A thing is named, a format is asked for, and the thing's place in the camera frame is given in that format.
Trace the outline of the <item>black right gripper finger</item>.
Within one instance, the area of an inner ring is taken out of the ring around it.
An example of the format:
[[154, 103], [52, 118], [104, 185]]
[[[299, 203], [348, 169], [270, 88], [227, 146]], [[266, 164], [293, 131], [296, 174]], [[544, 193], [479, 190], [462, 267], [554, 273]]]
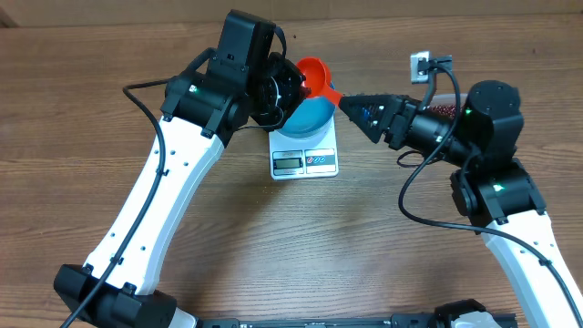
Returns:
[[392, 106], [398, 106], [400, 103], [408, 99], [408, 96], [394, 94], [345, 96], [341, 98], [339, 108], [364, 108], [368, 106], [384, 106], [385, 108], [389, 108]]
[[340, 103], [342, 110], [362, 133], [373, 143], [378, 143], [393, 121], [395, 103]]

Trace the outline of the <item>red measuring scoop blue handle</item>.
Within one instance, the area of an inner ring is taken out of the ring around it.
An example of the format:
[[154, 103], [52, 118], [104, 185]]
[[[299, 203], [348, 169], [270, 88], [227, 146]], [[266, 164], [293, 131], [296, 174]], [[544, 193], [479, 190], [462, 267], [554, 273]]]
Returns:
[[302, 85], [309, 90], [307, 98], [324, 97], [336, 107], [339, 105], [343, 94], [332, 88], [330, 68], [320, 58], [308, 56], [296, 66], [305, 77]]

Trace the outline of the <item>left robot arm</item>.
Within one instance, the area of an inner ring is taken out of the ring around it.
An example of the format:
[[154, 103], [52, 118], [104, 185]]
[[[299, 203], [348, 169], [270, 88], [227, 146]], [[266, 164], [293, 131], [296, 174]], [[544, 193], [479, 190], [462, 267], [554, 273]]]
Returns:
[[161, 85], [150, 122], [156, 137], [120, 213], [80, 265], [54, 280], [71, 320], [96, 327], [188, 328], [198, 319], [158, 290], [173, 236], [197, 188], [231, 138], [245, 128], [281, 128], [308, 96], [304, 76], [284, 52], [270, 20], [229, 12], [220, 41]]

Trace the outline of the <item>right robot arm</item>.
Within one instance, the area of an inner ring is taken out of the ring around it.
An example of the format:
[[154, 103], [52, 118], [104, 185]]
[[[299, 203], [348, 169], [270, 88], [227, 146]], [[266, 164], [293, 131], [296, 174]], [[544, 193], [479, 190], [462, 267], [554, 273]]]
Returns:
[[533, 327], [579, 327], [582, 294], [562, 258], [547, 204], [522, 163], [517, 139], [524, 126], [516, 88], [496, 80], [454, 98], [452, 117], [398, 95], [343, 97], [339, 108], [367, 138], [391, 149], [408, 147], [425, 165], [457, 167], [450, 177], [465, 229], [482, 236]]

